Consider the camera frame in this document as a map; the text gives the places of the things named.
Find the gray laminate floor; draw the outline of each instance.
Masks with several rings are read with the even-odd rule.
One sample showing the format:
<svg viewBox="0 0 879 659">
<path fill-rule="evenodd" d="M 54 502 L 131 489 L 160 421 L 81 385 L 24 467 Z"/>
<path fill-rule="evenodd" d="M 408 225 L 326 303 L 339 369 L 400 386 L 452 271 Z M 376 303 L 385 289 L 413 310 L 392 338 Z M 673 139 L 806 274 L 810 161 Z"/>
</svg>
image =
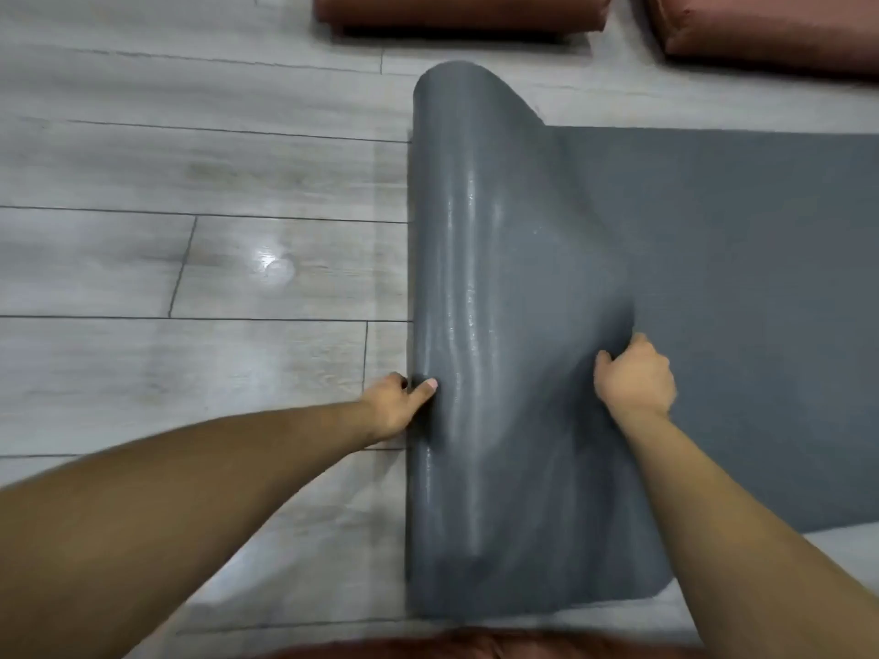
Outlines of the gray laminate floor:
<svg viewBox="0 0 879 659">
<path fill-rule="evenodd" d="M 494 69 L 554 124 L 879 131 L 879 91 L 681 68 L 631 0 L 566 45 L 334 39 L 310 0 L 0 1 L 0 484 L 405 369 L 412 87 Z M 401 632 L 401 442 L 294 498 L 168 657 Z"/>
</svg>

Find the yoga mat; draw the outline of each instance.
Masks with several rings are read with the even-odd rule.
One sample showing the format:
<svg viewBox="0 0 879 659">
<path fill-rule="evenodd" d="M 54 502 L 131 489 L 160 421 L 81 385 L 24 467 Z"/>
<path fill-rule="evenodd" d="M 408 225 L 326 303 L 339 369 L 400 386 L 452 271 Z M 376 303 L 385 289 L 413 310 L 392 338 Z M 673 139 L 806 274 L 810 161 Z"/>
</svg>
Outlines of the yoga mat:
<svg viewBox="0 0 879 659">
<path fill-rule="evenodd" d="M 595 353 L 634 326 L 673 419 L 798 531 L 879 520 L 879 140 L 555 128 L 500 79 L 415 91 L 407 577 L 457 620 L 673 575 Z"/>
</svg>

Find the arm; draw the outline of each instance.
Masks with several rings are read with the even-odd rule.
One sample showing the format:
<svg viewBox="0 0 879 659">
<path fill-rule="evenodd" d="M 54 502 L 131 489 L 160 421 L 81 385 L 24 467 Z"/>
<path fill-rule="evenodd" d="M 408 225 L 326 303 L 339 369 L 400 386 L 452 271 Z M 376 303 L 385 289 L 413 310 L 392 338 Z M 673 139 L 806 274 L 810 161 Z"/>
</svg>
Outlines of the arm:
<svg viewBox="0 0 879 659">
<path fill-rule="evenodd" d="M 404 386 L 207 421 L 0 490 L 0 656 L 123 656 L 299 488 L 405 428 L 436 382 Z"/>
<path fill-rule="evenodd" d="M 669 362 L 644 335 L 595 387 L 641 469 L 687 605 L 717 657 L 873 657 L 879 600 L 738 486 L 668 418 Z"/>
</svg>

